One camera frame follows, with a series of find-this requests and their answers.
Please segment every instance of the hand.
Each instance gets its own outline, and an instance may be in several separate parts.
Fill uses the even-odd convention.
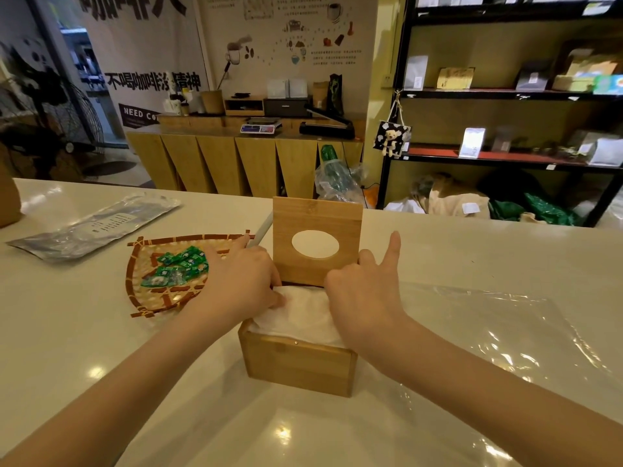
[[[342,270],[331,270],[324,279],[329,308],[339,335],[347,347],[369,359],[383,337],[407,321],[398,289],[400,234],[389,239],[389,247],[380,265],[364,249],[359,263]]]
[[[284,297],[271,289],[281,286],[275,263],[263,247],[246,249],[248,243],[249,235],[234,241],[225,259],[211,246],[204,249],[210,268],[195,305],[225,312],[232,328],[268,308],[285,304]]]

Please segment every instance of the black box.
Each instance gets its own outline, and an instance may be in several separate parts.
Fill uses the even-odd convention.
[[[306,104],[312,103],[309,98],[266,98],[264,111],[270,117],[311,117],[312,114],[305,109]]]

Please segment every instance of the wall illustration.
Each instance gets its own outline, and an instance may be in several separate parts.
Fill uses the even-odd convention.
[[[365,113],[376,0],[199,0],[213,75],[221,89],[266,94],[269,79],[343,75],[347,113]]]

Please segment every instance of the white tissue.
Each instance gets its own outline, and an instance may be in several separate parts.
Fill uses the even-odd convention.
[[[283,286],[274,290],[284,295],[286,305],[255,317],[250,331],[292,337],[313,344],[346,347],[333,324],[329,298],[322,288]]]

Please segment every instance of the metal shelving unit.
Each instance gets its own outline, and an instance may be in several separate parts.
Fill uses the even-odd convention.
[[[585,10],[589,4],[583,2],[555,3],[517,3],[492,4],[482,6],[437,6],[434,8],[416,8],[416,0],[406,0],[404,23],[398,52],[394,89],[400,90],[404,84],[409,41],[411,30],[423,25],[443,24],[475,24],[475,23],[506,23],[528,21],[565,21],[580,19],[623,18],[623,0],[611,3],[609,9],[599,15],[587,16]],[[523,92],[502,88],[472,88],[469,90],[439,90],[424,88],[422,91],[402,90],[401,98],[417,100],[436,98],[447,100],[517,100],[517,101],[622,101],[623,97],[612,95],[595,95],[592,93],[575,93],[566,91]],[[604,190],[595,208],[584,221],[585,227],[594,227],[602,217],[612,199],[623,186],[623,168],[596,167],[585,162],[557,159],[555,157],[538,156],[527,152],[487,152],[480,153],[478,159],[464,159],[458,156],[459,146],[444,144],[417,144],[412,142],[409,152],[400,158],[383,159],[379,188],[378,209],[385,206],[387,181],[391,164],[398,161],[436,162],[442,164],[463,164],[483,166],[510,166],[521,169],[571,172],[568,183],[578,181],[582,174],[606,174],[612,179]]]

